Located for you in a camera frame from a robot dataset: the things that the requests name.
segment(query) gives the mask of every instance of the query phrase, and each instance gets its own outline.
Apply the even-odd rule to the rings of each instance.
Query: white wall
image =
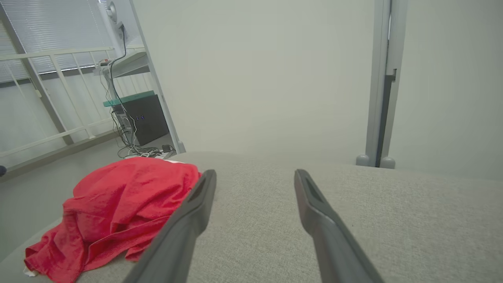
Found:
[[[503,179],[503,2],[410,0],[389,156]]]
[[[109,108],[103,107],[103,101],[106,100],[106,92],[100,84],[100,77],[94,76],[92,73],[84,74],[90,91],[94,99],[98,102],[97,108],[91,100],[80,75],[68,76],[65,78],[78,100],[78,107],[80,107],[85,114],[83,117],[84,123],[90,124],[110,118]],[[153,90],[153,82],[150,73],[118,78],[115,82],[117,92],[121,97]],[[43,84],[66,129],[70,130],[82,126],[61,80],[44,80]],[[22,84],[21,89],[25,94],[27,102],[25,102],[16,86],[0,88],[0,120],[2,121],[2,123],[0,123],[0,132],[2,133],[0,134],[0,152],[9,151],[45,138],[41,127],[34,120],[34,116],[28,106],[35,111],[35,117],[42,125],[42,129],[45,131],[46,136],[58,134],[42,102],[36,96],[33,86],[31,84]],[[112,122],[108,122],[92,127],[91,131],[92,134],[97,135],[111,129]],[[74,142],[79,142],[88,138],[88,135],[83,130],[73,133],[70,136]],[[64,146],[66,146],[66,144],[63,139],[58,138],[2,157],[0,158],[0,165],[11,167]]]
[[[365,153],[374,1],[133,2],[187,151]]]

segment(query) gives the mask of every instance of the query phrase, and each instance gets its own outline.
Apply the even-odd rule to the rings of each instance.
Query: white tag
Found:
[[[28,275],[29,277],[35,277],[38,275],[38,271],[36,271],[36,270],[31,271],[26,266],[25,266],[25,269],[23,269],[23,273]]]

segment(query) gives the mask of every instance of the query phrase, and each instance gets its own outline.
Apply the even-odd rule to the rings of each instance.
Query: gray sofa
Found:
[[[307,170],[386,282],[503,281],[503,183],[397,170],[185,153],[173,160],[215,169],[210,222],[198,238],[188,282],[320,282],[302,229],[294,170]],[[2,282],[49,282],[22,273],[24,249],[0,263]],[[121,282],[123,256],[78,282]]]

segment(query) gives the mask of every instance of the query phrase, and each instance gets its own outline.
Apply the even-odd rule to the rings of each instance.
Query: white railing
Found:
[[[127,49],[129,49],[129,50],[136,50],[136,49],[143,49],[143,48],[144,48],[143,45],[130,45],[130,46],[128,46]],[[81,131],[81,130],[85,130],[86,133],[87,133],[87,135],[88,135],[88,137],[89,137],[89,139],[92,139],[92,138],[95,138],[95,136],[91,134],[91,131],[90,131],[91,127],[97,126],[97,125],[100,125],[100,124],[103,124],[103,123],[107,123],[107,122],[109,122],[109,121],[112,120],[112,118],[106,118],[106,119],[102,119],[102,120],[100,120],[98,122],[94,122],[94,123],[91,123],[91,124],[84,124],[84,121],[83,121],[82,118],[85,115],[84,115],[82,109],[78,106],[75,94],[73,93],[71,87],[68,85],[68,83],[67,83],[67,81],[66,81],[66,79],[65,79],[65,77],[63,75],[63,71],[61,70],[61,67],[59,66],[59,63],[56,60],[56,55],[63,55],[63,54],[71,54],[72,55],[73,60],[75,61],[76,68],[78,69],[78,72],[79,72],[80,76],[82,77],[82,79],[84,81],[84,85],[86,86],[87,93],[91,97],[91,99],[93,101],[93,104],[96,107],[97,112],[100,113],[100,111],[98,110],[98,107],[102,107],[102,105],[99,103],[99,101],[96,101],[96,99],[93,97],[93,95],[91,93],[91,88],[90,88],[88,82],[86,81],[86,79],[85,79],[85,77],[84,77],[84,75],[82,73],[82,70],[81,70],[82,68],[80,67],[80,65],[77,62],[77,59],[75,57],[76,53],[89,53],[91,55],[91,58],[92,58],[94,64],[96,64],[97,62],[94,59],[93,52],[98,52],[98,51],[105,51],[106,54],[107,54],[108,59],[112,59],[110,57],[110,51],[113,51],[112,47],[96,47],[96,48],[86,48],[86,49],[59,49],[59,50],[50,50],[50,51],[43,51],[43,52],[36,52],[36,53],[0,55],[0,61],[16,60],[16,59],[19,60],[19,59],[25,59],[25,58],[27,58],[33,69],[35,69],[35,65],[33,64],[32,58],[45,57],[45,56],[50,57],[50,59],[52,61],[52,64],[54,65],[54,68],[55,68],[55,70],[56,70],[56,72],[58,74],[58,77],[61,80],[61,82],[63,84],[63,87],[64,87],[66,93],[68,94],[68,97],[70,98],[71,104],[72,104],[72,106],[73,106],[73,108],[74,108],[74,110],[75,110],[75,112],[77,114],[77,117],[78,117],[80,123],[82,124],[82,126],[80,126],[80,127],[77,127],[77,128],[74,128],[74,129],[70,129],[70,130],[66,130],[65,132],[62,132],[62,133],[59,133],[59,134],[55,134],[55,135],[52,135],[52,136],[47,136],[47,133],[44,131],[42,125],[39,122],[39,120],[36,118],[36,114],[35,114],[36,112],[35,112],[35,110],[33,108],[29,107],[30,111],[32,112],[32,117],[35,120],[34,122],[36,123],[36,125],[38,125],[40,127],[40,129],[42,130],[42,133],[44,134],[45,138],[40,139],[38,141],[35,141],[33,143],[29,143],[27,145],[23,145],[23,146],[20,146],[20,147],[17,147],[17,148],[14,148],[14,149],[11,149],[11,150],[8,150],[8,151],[5,151],[5,152],[1,152],[0,153],[0,157],[8,156],[8,155],[14,154],[16,152],[32,148],[34,146],[37,146],[37,145],[49,142],[51,140],[54,140],[54,139],[57,139],[57,138],[69,135],[71,133],[75,133],[75,132]],[[23,97],[23,99],[26,102],[26,104],[30,105],[29,103],[27,103],[28,100],[27,100],[27,98],[26,98],[26,96],[25,96],[22,88],[20,87],[20,85],[18,83],[18,80],[15,78],[12,70],[9,68],[9,65],[5,64],[5,66],[7,68],[7,71],[11,75],[12,80],[16,84],[16,86],[17,86],[17,88],[19,90],[20,95]],[[44,87],[42,79],[40,78],[40,76],[37,76],[36,79],[39,81],[39,83],[42,85],[42,87]],[[56,112],[57,116],[60,117],[60,115],[57,113],[56,108],[54,108],[54,111]]]

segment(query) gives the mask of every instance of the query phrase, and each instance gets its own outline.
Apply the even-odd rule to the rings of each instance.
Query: gray floor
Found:
[[[173,145],[169,134],[145,146],[166,144]],[[109,140],[0,183],[0,261],[61,217],[62,204],[72,197],[75,185],[95,169],[120,160],[118,149],[115,140]]]

